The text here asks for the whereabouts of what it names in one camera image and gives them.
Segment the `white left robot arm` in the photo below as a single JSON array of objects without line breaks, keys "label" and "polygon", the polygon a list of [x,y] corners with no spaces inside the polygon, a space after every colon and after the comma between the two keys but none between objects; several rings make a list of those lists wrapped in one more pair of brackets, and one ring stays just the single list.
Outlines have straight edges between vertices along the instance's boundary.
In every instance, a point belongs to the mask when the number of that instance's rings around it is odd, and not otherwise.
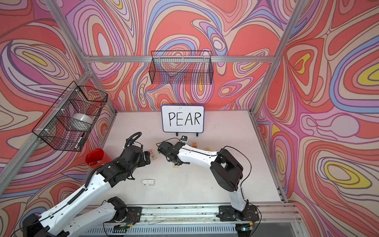
[{"label": "white left robot arm", "polygon": [[138,167],[149,162],[150,154],[143,150],[137,140],[141,132],[132,134],[126,139],[123,151],[116,159],[91,171],[86,182],[68,198],[51,209],[24,218],[19,231],[24,237],[78,237],[89,229],[105,222],[128,222],[134,225],[139,221],[127,205],[119,198],[108,199],[100,207],[80,214],[93,200],[113,188],[121,181],[133,180],[133,173]]}]

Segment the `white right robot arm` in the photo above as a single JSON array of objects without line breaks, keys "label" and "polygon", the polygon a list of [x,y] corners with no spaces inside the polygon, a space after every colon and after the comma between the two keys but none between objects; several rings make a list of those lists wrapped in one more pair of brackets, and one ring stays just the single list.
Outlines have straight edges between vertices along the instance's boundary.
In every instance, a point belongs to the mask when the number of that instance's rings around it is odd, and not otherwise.
[{"label": "white right robot arm", "polygon": [[219,186],[229,192],[231,207],[239,212],[246,208],[239,187],[243,167],[227,149],[212,152],[193,148],[181,141],[174,145],[163,141],[158,145],[158,152],[176,166],[193,164],[209,169]]}]

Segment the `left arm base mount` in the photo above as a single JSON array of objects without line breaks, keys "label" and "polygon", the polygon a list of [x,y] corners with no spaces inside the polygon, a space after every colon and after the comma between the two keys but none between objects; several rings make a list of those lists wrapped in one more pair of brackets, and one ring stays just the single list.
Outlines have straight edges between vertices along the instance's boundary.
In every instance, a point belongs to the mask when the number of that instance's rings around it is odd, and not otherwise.
[{"label": "left arm base mount", "polygon": [[141,220],[141,206],[129,206],[119,197],[106,200],[106,204],[110,205],[110,210],[114,213],[108,222],[136,224]]}]

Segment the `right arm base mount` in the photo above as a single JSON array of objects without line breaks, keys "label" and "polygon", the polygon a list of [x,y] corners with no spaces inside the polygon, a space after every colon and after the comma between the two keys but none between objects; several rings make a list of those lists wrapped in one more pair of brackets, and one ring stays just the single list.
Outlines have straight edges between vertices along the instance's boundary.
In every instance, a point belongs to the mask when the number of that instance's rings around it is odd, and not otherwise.
[{"label": "right arm base mount", "polygon": [[260,215],[255,205],[247,204],[243,211],[234,209],[231,205],[220,205],[216,215],[223,222],[227,221],[251,221],[260,220]]}]

